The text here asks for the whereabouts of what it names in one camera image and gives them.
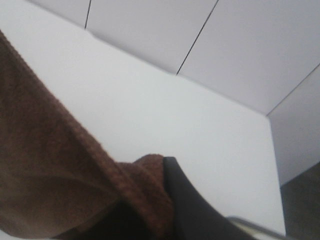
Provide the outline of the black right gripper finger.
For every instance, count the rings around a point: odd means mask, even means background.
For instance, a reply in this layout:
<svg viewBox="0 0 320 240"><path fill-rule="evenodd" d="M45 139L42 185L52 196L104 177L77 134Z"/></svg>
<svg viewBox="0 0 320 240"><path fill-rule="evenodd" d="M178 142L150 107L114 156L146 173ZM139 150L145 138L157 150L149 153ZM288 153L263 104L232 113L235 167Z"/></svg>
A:
<svg viewBox="0 0 320 240"><path fill-rule="evenodd" d="M217 212L195 189L175 157L163 158L164 187L174 208L178 240L252 240Z"/></svg>

